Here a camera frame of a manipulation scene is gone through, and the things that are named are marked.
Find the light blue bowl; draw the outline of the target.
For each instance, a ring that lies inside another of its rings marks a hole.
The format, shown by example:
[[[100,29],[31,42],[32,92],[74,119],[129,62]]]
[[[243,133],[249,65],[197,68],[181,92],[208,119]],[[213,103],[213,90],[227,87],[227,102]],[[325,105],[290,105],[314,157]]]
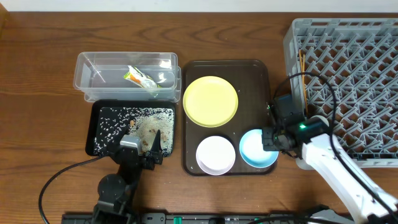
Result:
[[[242,136],[239,152],[243,160],[255,168],[269,167],[279,156],[278,151],[263,150],[261,129],[252,129]]]

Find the white bowl with rice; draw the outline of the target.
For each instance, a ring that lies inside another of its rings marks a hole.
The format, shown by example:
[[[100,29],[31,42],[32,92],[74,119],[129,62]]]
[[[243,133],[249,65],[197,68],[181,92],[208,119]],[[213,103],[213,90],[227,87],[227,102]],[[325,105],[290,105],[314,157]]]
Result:
[[[199,168],[209,175],[227,173],[236,160],[232,143],[221,136],[210,136],[199,143],[196,151]]]

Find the yellow round plate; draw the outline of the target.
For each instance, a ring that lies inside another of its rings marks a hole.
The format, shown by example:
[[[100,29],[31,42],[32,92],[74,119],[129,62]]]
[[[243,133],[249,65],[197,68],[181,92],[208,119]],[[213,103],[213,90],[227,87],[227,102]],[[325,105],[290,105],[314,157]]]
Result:
[[[183,94],[183,109],[187,117],[206,128],[229,122],[236,114],[238,105],[239,98],[234,86],[216,76],[197,78]]]

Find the green yellow snack wrapper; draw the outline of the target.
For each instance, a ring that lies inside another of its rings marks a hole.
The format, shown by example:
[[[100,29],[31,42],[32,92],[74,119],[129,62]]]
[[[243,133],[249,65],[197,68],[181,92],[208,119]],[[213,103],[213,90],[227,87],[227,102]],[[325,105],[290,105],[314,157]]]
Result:
[[[160,86],[150,76],[141,72],[137,67],[128,65],[128,69],[129,71],[123,76],[125,80],[128,80],[145,89],[160,88]]]

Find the white cup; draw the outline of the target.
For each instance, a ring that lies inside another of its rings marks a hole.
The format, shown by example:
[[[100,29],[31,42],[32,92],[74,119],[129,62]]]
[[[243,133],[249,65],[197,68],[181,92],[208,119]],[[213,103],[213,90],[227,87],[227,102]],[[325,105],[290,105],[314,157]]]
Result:
[[[327,126],[329,125],[329,121],[328,121],[324,116],[315,115],[315,116],[312,116],[312,118],[319,118],[319,119],[321,119]]]

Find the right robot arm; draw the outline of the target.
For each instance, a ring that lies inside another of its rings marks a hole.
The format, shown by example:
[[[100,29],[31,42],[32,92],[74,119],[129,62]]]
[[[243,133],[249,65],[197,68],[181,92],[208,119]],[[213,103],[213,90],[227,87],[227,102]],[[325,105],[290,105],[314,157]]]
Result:
[[[272,127],[262,130],[262,150],[279,151],[317,171],[356,223],[397,223],[397,199],[381,189],[350,158],[323,116],[306,118],[291,95],[268,107]]]

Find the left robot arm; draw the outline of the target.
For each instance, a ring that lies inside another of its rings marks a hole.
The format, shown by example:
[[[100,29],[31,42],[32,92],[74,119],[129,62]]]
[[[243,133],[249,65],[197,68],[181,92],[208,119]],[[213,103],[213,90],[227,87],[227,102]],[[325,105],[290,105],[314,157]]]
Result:
[[[139,137],[120,134],[106,147],[108,156],[119,165],[118,172],[104,176],[98,184],[99,199],[94,206],[92,224],[136,224],[141,216],[132,209],[132,201],[144,169],[161,165],[161,132],[156,131],[148,155],[141,153]]]

